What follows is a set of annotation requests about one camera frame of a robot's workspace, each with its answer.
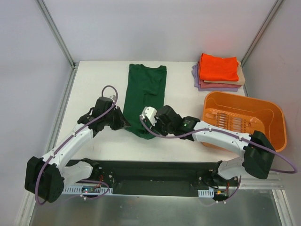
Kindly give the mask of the dark green t shirt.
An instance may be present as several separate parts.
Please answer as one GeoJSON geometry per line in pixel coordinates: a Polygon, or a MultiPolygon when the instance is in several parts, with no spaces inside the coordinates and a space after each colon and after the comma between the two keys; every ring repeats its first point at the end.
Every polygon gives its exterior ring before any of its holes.
{"type": "Polygon", "coordinates": [[[130,123],[127,131],[136,136],[149,140],[154,136],[141,124],[139,116],[147,106],[159,109],[165,99],[167,68],[146,67],[143,64],[130,64],[128,84],[123,107],[123,115],[130,123]]]}

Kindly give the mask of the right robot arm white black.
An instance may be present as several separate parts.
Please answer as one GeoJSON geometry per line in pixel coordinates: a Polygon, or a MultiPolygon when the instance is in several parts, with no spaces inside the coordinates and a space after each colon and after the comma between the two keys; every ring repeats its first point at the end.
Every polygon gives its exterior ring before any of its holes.
{"type": "Polygon", "coordinates": [[[198,118],[181,117],[168,105],[159,110],[146,107],[143,116],[150,122],[151,131],[161,137],[208,143],[235,153],[236,158],[219,161],[214,167],[211,177],[217,186],[235,176],[267,179],[269,175],[275,149],[260,131],[249,134],[222,129],[198,118]]]}

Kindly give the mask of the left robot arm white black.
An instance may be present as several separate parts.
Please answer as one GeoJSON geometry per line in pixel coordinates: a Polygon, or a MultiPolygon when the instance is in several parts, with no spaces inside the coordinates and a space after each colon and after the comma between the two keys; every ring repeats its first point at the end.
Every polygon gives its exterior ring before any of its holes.
{"type": "Polygon", "coordinates": [[[89,158],[67,166],[71,158],[92,140],[105,127],[111,130],[125,129],[130,123],[121,109],[116,106],[117,97],[99,97],[94,107],[81,116],[71,133],[56,147],[38,158],[33,156],[27,162],[24,187],[35,195],[52,203],[63,190],[76,182],[89,183],[101,181],[100,165],[89,158]]]}

